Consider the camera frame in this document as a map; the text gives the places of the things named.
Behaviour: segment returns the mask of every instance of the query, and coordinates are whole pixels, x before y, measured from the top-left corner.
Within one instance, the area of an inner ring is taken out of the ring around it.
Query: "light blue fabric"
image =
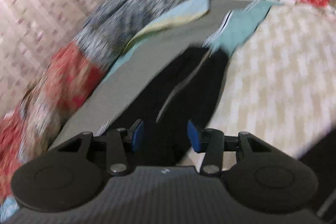
[[[19,206],[13,196],[8,196],[0,207],[0,223],[8,220],[16,211],[19,210]]]
[[[272,5],[279,3],[256,0],[245,9],[229,11],[220,28],[205,40],[203,46],[211,48],[213,52],[221,48],[231,56],[255,32]]]
[[[156,26],[167,25],[170,27],[174,21],[178,21],[179,25],[183,24],[184,19],[190,22],[190,18],[198,18],[199,15],[205,14],[210,8],[210,0],[187,0],[176,6],[175,8],[165,12],[159,18],[152,21],[150,24],[145,26],[145,28],[155,29]],[[108,77],[116,72],[121,65],[130,60],[134,51],[147,42],[149,36],[153,35],[155,32],[146,34],[144,37],[139,37],[139,41],[134,42],[134,46],[123,56],[119,57],[114,65],[111,67],[110,71],[106,74],[102,82],[105,82]]]

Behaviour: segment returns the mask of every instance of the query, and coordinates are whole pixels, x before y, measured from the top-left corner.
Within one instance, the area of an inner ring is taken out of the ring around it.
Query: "patterned wall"
[[[0,116],[102,0],[0,0]]]

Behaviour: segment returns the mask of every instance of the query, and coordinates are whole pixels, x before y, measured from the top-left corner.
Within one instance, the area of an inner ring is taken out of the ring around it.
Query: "beige and white patterned fabric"
[[[336,122],[336,27],[307,5],[273,6],[232,56],[208,127],[248,131],[299,157]],[[189,153],[199,166],[201,155]],[[233,164],[224,157],[224,168]]]
[[[103,0],[0,0],[0,116]]]

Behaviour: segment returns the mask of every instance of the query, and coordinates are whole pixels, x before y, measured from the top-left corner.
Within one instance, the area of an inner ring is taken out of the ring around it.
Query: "black garment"
[[[133,159],[137,165],[175,165],[190,148],[186,131],[188,120],[193,119],[202,128],[209,122],[228,62],[228,57],[221,50],[204,61],[197,74],[172,98],[156,123],[171,91],[197,68],[207,51],[207,48],[200,47],[185,50],[144,88],[110,126],[129,128],[137,119],[144,121],[145,137]]]
[[[336,128],[303,155],[300,161],[309,166],[319,180],[317,193],[309,202],[309,208],[317,213],[336,190]],[[328,209],[321,215],[324,221],[331,221],[335,217],[336,199],[331,201]]]

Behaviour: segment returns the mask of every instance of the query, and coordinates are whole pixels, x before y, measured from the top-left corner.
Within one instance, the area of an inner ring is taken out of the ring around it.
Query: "silver bolt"
[[[121,173],[121,172],[124,172],[126,171],[127,169],[127,166],[124,165],[124,164],[112,164],[110,166],[110,170],[113,172],[113,173]]]
[[[203,171],[207,174],[215,174],[219,171],[219,168],[216,165],[206,165],[203,167]]]

